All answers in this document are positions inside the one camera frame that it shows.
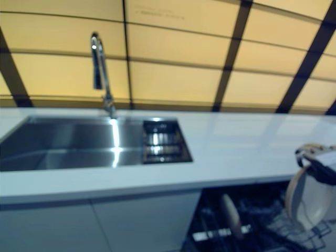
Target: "cabinet door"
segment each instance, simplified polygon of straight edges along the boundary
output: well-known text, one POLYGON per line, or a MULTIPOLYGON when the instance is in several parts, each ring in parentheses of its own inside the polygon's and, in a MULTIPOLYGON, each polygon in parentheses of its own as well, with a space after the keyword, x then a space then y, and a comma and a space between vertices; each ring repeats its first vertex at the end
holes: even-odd
POLYGON ((92 206, 0 212, 1 252, 110 252, 92 206))
POLYGON ((201 192, 95 202, 113 252, 179 250, 201 192))

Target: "sink basin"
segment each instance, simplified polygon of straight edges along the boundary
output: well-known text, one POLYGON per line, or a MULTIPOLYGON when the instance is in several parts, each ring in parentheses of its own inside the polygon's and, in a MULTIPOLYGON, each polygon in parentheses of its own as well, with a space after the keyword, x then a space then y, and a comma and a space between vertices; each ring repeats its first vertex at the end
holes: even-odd
POLYGON ((29 117, 0 142, 0 171, 190 162, 178 122, 29 117))

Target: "dishwasher rack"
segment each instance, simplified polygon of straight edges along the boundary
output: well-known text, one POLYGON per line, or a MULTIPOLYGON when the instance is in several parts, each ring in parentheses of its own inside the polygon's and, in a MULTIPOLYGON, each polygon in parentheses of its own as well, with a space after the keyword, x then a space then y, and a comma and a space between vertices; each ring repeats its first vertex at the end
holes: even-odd
POLYGON ((204 190, 194 215, 185 252, 315 252, 326 247, 332 232, 322 221, 310 231, 293 227, 285 211, 288 182, 204 190), (238 210, 244 239, 234 237, 221 211, 228 194, 238 210))

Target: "metal wire rack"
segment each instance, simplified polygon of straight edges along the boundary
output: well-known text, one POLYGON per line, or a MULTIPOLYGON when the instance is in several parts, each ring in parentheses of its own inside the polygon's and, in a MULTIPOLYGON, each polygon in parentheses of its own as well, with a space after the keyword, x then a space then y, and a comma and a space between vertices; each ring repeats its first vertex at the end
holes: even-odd
POLYGON ((258 196, 240 196, 244 195, 244 191, 240 191, 239 195, 233 194, 243 240, 234 237, 221 211, 219 201, 223 190, 220 193, 204 193, 183 251, 315 252, 325 248, 323 237, 332 232, 330 226, 322 221, 309 231, 293 227, 285 212, 285 188, 273 188, 272 193, 266 196, 258 195, 258 190, 258 196))

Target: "faucet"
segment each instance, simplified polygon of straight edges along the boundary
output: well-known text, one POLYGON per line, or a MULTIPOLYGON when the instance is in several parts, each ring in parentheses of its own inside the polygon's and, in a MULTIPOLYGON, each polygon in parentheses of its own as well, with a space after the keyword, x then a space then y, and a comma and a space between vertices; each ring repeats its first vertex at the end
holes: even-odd
POLYGON ((104 110, 113 119, 115 118, 116 107, 114 106, 113 96, 110 92, 109 77, 106 69, 105 53, 102 41, 98 33, 94 32, 91 36, 91 51, 93 58, 93 88, 105 88, 106 94, 103 96, 104 110))

